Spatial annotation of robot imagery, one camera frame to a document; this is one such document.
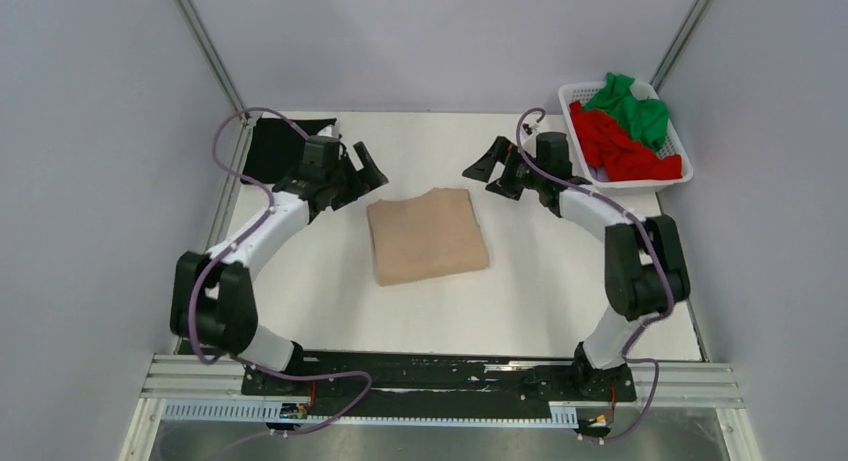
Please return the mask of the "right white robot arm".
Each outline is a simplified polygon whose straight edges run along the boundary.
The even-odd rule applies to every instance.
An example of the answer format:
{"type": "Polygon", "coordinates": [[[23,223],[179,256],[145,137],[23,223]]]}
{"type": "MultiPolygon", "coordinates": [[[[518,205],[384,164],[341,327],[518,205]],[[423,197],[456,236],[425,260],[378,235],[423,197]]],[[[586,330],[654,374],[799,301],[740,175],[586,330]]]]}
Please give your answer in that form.
{"type": "Polygon", "coordinates": [[[573,175],[566,137],[558,132],[538,135],[534,155],[498,136],[462,175],[511,200],[534,191],[552,214],[602,243],[608,307],[578,345],[577,365],[570,373],[577,394],[598,397],[611,384],[610,371],[626,365],[630,348],[646,327],[668,317],[690,295],[676,221],[668,215],[639,216],[573,175]]]}

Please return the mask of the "beige t shirt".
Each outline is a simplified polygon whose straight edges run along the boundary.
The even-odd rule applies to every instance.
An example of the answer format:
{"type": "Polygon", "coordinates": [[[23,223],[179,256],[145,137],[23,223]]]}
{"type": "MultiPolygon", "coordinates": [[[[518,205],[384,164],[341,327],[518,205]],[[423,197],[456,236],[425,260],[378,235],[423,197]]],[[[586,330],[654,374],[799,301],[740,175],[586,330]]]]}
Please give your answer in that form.
{"type": "Polygon", "coordinates": [[[490,256],[464,188],[433,188],[405,200],[367,207],[376,281],[393,286],[490,266],[490,256]]]}

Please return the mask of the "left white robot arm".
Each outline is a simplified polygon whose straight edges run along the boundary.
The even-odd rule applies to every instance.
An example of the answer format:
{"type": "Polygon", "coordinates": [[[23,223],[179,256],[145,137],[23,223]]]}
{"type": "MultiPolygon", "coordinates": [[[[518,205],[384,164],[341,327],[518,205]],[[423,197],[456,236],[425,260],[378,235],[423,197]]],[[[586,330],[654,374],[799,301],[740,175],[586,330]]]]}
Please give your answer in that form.
{"type": "Polygon", "coordinates": [[[366,145],[346,147],[314,135],[301,158],[273,187],[262,185],[266,205],[233,235],[203,253],[177,261],[169,326],[195,353],[210,346],[268,369],[283,394],[298,392],[306,367],[301,346],[261,325],[253,282],[275,253],[323,211],[339,210],[387,184],[366,145]]]}

